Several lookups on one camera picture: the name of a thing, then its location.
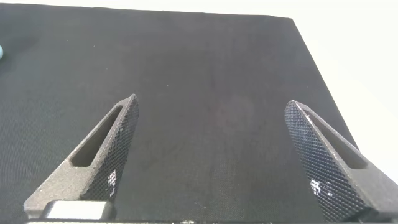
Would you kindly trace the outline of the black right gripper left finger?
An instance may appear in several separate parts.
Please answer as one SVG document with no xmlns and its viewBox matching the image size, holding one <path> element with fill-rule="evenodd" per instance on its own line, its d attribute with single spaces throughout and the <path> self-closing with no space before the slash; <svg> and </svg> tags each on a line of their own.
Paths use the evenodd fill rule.
<svg viewBox="0 0 398 224">
<path fill-rule="evenodd" d="M 113 202 L 138 120 L 135 94 L 117 102 L 24 202 L 28 218 L 56 200 Z"/>
</svg>

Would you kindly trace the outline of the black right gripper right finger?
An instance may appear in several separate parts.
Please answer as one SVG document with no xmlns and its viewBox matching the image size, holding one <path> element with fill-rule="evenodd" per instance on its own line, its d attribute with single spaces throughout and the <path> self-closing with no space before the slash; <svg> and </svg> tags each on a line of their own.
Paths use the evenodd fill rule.
<svg viewBox="0 0 398 224">
<path fill-rule="evenodd" d="M 307 105 L 284 119 L 326 222 L 397 222 L 397 184 Z"/>
</svg>

